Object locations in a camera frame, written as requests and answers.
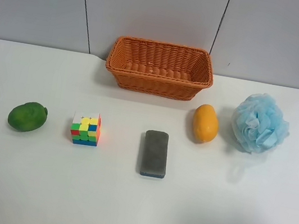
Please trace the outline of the grey blue board eraser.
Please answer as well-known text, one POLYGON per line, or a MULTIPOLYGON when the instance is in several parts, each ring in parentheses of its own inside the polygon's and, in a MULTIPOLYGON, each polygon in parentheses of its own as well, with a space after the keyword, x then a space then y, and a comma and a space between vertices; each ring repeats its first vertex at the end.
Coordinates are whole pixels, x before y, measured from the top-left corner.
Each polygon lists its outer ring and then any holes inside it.
POLYGON ((166 132, 147 130, 144 139, 141 166, 142 176, 163 179, 166 175, 169 135, 166 132))

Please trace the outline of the blue mesh bath sponge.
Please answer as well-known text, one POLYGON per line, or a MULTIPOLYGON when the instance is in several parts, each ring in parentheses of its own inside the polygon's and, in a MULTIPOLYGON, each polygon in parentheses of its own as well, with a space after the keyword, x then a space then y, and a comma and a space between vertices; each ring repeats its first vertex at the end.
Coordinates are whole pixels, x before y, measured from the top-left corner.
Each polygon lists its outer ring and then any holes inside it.
POLYGON ((289 135, 289 122, 269 94, 253 94, 232 113, 234 136, 247 153, 277 147, 289 135))

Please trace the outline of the green lemon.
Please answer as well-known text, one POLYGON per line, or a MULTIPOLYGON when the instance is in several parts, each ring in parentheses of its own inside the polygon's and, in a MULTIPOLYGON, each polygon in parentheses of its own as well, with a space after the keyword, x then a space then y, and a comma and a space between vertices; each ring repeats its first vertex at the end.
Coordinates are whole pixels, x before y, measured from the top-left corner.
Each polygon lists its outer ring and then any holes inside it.
POLYGON ((48 110, 38 102, 27 102, 19 105, 8 114, 7 122, 19 132, 40 128, 46 122, 48 110))

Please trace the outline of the multicolour puzzle cube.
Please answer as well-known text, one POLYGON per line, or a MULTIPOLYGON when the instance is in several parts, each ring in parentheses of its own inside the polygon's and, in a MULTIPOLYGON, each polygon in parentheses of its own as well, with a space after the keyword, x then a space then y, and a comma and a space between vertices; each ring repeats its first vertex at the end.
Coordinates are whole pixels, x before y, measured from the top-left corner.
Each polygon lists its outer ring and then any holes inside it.
POLYGON ((100 113, 85 114, 76 111, 70 125, 70 134, 73 144, 96 147, 101 131, 100 113))

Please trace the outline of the yellow orange mango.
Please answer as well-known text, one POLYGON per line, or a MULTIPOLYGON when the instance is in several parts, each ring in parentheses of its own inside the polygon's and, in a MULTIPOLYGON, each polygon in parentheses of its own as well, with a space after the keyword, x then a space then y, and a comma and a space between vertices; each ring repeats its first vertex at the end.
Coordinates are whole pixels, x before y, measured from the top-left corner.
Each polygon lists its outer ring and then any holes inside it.
POLYGON ((202 143, 210 142, 217 136, 219 121, 213 106, 203 104, 199 106, 193 115, 194 137, 202 143))

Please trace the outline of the orange woven basket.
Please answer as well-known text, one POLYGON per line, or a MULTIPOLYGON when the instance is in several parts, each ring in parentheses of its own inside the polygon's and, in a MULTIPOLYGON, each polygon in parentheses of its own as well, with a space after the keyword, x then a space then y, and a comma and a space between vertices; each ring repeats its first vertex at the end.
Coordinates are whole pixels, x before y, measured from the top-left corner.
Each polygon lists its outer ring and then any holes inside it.
POLYGON ((105 65, 123 89, 182 101, 211 87, 214 79, 204 49, 130 36, 116 40, 105 65))

